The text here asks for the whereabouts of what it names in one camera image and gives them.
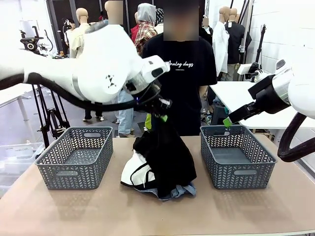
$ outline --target white garment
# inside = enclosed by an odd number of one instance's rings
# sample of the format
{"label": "white garment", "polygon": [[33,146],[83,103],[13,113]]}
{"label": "white garment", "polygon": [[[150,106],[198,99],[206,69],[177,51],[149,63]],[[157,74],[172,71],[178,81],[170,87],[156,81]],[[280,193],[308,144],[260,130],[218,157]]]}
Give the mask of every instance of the white garment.
{"label": "white garment", "polygon": [[155,180],[156,178],[152,172],[148,173],[148,179],[146,179],[147,172],[151,170],[149,165],[145,165],[146,163],[146,159],[134,150],[132,158],[127,161],[122,172],[121,183],[127,186],[143,185],[145,187],[146,181],[151,182]]}
{"label": "white garment", "polygon": [[84,34],[90,28],[88,23],[82,23],[79,28],[75,28],[69,41],[70,57],[79,58],[84,49]]}
{"label": "white garment", "polygon": [[73,34],[73,30],[68,29],[65,33],[64,33],[64,41],[67,43],[69,41],[69,43],[71,42],[71,38],[72,38],[72,34]]}
{"label": "white garment", "polygon": [[216,59],[217,76],[220,72],[227,73],[227,48],[228,39],[230,35],[225,30],[224,24],[220,21],[217,22],[215,29],[213,30],[213,51]]}
{"label": "white garment", "polygon": [[164,23],[160,23],[157,26],[154,27],[158,34],[164,32]]}

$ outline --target gray floor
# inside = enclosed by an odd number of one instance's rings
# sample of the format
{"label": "gray floor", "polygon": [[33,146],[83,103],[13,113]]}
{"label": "gray floor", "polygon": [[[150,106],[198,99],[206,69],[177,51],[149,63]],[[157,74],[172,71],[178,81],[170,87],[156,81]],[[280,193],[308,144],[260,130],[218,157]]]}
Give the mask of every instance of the gray floor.
{"label": "gray floor", "polygon": [[[47,89],[44,88],[43,93],[47,107],[50,108],[53,107],[53,100],[50,93],[48,93],[46,90]],[[23,100],[29,121],[23,121],[22,113],[17,101],[0,108],[0,146],[24,144],[27,142],[27,140],[31,141],[32,132],[35,136],[33,139],[37,140],[37,142],[43,142],[41,132],[37,132],[40,127],[40,121],[38,118],[33,92],[26,93],[25,96],[31,96],[31,99]],[[83,109],[75,107],[63,99],[62,102],[66,116],[71,126],[111,126],[113,127],[113,134],[115,133],[115,130],[118,129],[118,125],[112,123],[112,121],[115,120],[115,114],[113,112],[103,113],[105,118],[105,121],[103,122],[97,122],[97,120],[93,118],[91,122],[85,123],[82,121],[84,118]],[[132,128],[135,130],[134,134],[136,136],[141,136],[142,132],[138,126],[138,123],[144,122],[145,118],[146,114],[134,112]],[[53,137],[50,134],[49,137],[50,142],[52,142],[54,140]]]}

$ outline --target white coat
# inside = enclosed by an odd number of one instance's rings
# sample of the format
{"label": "white coat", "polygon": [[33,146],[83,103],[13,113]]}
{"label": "white coat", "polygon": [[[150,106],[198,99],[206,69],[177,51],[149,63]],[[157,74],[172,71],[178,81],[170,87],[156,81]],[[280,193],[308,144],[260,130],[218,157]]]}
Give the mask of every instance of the white coat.
{"label": "white coat", "polygon": [[217,22],[213,30],[213,51],[216,59],[217,76],[220,72],[227,73],[227,48],[228,39],[230,35],[225,30],[224,24],[220,21]]}

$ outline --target pile of clothes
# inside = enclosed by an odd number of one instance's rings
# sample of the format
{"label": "pile of clothes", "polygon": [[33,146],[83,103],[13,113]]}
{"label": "pile of clothes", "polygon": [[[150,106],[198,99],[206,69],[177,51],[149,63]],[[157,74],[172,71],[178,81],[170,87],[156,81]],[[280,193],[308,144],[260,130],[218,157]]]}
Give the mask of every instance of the pile of clothes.
{"label": "pile of clothes", "polygon": [[197,175],[192,155],[170,122],[159,122],[159,130],[145,132],[134,142],[121,184],[153,193],[163,201],[185,193],[195,196],[192,181]]}

